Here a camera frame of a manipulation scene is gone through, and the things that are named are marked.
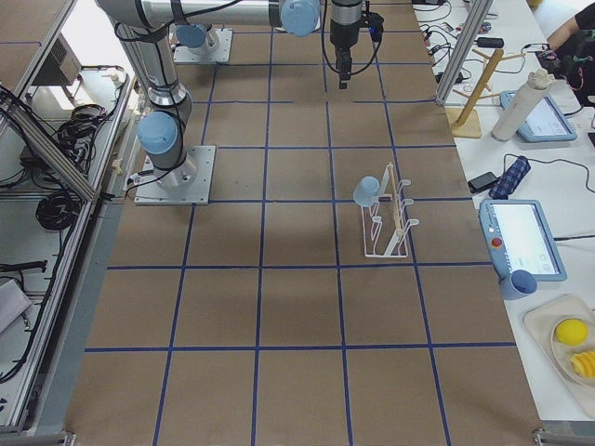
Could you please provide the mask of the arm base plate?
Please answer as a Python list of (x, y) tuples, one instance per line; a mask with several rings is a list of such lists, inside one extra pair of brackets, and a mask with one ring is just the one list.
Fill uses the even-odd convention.
[(179, 25), (173, 59), (178, 65), (227, 64), (231, 54), (232, 29), (203, 25)]
[(151, 173), (134, 181), (135, 185), (139, 184), (139, 187), (134, 189), (135, 204), (208, 204), (216, 147), (186, 146), (185, 149), (185, 162), (160, 180), (157, 178), (165, 172), (154, 170), (150, 157), (145, 156), (143, 168), (151, 170)]

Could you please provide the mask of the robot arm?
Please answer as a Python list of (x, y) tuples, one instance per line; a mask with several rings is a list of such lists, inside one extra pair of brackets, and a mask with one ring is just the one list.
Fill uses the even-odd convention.
[(361, 29), (380, 44), (384, 20), (367, 1), (100, 1), (114, 33), (145, 82), (152, 111), (141, 119), (137, 135), (152, 164), (153, 178), (137, 185), (142, 200), (204, 203), (213, 169), (211, 146), (184, 142), (192, 112), (190, 92), (179, 80), (169, 44), (171, 26), (206, 33), (212, 24), (269, 25), (296, 37), (320, 31), (335, 48), (340, 88), (355, 75), (351, 49)]

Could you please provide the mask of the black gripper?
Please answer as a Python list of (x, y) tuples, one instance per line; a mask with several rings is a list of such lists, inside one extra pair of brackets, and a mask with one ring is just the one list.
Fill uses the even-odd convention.
[(359, 39), (360, 29), (369, 31), (374, 43), (380, 43), (384, 33), (384, 19), (370, 9), (369, 1), (336, 1), (330, 3), (330, 41), (335, 47), (338, 88), (348, 87), (351, 79), (350, 49)]

